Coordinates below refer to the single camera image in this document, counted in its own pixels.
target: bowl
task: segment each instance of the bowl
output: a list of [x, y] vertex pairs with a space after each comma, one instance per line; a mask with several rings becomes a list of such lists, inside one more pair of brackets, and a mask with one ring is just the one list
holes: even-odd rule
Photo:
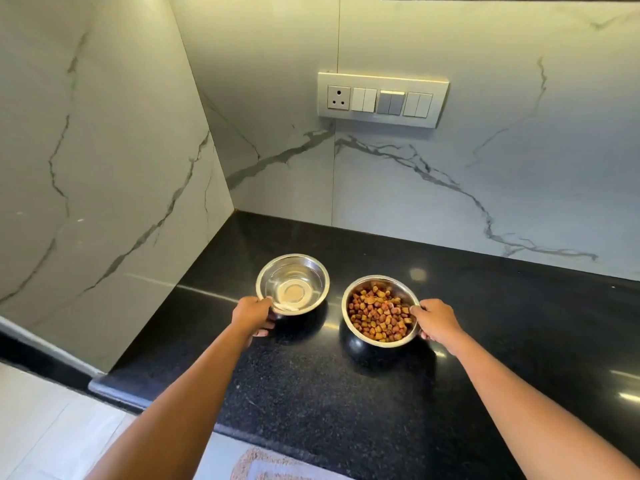
[[379, 274], [363, 276], [362, 278], [357, 279], [356, 281], [352, 282], [349, 286], [347, 286], [347, 290], [345, 290], [344, 294], [342, 295], [342, 316], [344, 318], [344, 321], [347, 323], [349, 330], [357, 338], [361, 339], [363, 342], [376, 347], [382, 347], [384, 349], [392, 349], [394, 347], [401, 347], [405, 344], [408, 344], [409, 342], [412, 341], [412, 339], [415, 338], [416, 335], [418, 335], [418, 332], [419, 332], [418, 323], [415, 323], [413, 325], [411, 332], [409, 332], [409, 334], [407, 334], [405, 338], [398, 340], [397, 342], [379, 342], [377, 340], [369, 339], [365, 337], [363, 334], [361, 334], [359, 331], [357, 331], [356, 327], [354, 327], [353, 323], [351, 323], [349, 314], [347, 313], [349, 298], [353, 293], [360, 293], [360, 291], [363, 290], [364, 286], [371, 287], [373, 285], [378, 285], [378, 286], [382, 285], [384, 287], [391, 287], [393, 289], [394, 296], [399, 296], [400, 298], [402, 298], [403, 303], [407, 303], [409, 306], [420, 305], [418, 298], [416, 298], [413, 292], [409, 290], [409, 288], [407, 288], [405, 284], [399, 282], [398, 280], [389, 278], [389, 276], [382, 276]]
[[320, 305], [329, 293], [329, 273], [315, 258], [285, 254], [269, 261], [255, 282], [258, 298], [273, 298], [278, 315], [302, 315]]

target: person's right arm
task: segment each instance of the person's right arm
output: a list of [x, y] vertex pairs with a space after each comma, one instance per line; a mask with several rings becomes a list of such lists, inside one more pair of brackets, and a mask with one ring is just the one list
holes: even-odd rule
[[423, 334], [458, 357], [529, 480], [638, 480], [640, 469], [578, 418], [533, 388], [469, 337], [452, 307], [412, 307]]

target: kitchen counter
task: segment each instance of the kitchen counter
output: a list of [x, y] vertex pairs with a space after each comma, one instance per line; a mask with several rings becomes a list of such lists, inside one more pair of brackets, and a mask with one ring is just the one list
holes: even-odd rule
[[443, 347], [349, 345], [343, 291], [386, 274], [452, 305], [489, 352], [640, 463], [640, 283], [245, 212], [92, 391], [146, 407], [228, 325], [236, 300], [255, 294], [262, 266], [293, 252], [327, 268], [327, 300], [253, 339], [216, 431], [356, 479], [523, 478]]

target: marble backsplash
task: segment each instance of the marble backsplash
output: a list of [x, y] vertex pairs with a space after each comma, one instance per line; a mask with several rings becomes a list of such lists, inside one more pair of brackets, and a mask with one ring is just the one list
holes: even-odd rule
[[[236, 208], [640, 279], [640, 4], [172, 7]], [[336, 124], [320, 71], [451, 86], [434, 130]]]
[[0, 0], [0, 330], [108, 371], [233, 210], [167, 0]]

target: person's left arm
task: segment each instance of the person's left arm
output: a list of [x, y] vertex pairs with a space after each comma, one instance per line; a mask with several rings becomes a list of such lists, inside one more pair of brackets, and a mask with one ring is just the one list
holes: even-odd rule
[[209, 441], [240, 354], [267, 335], [271, 298], [244, 297], [231, 324], [137, 418], [86, 480], [190, 480]]

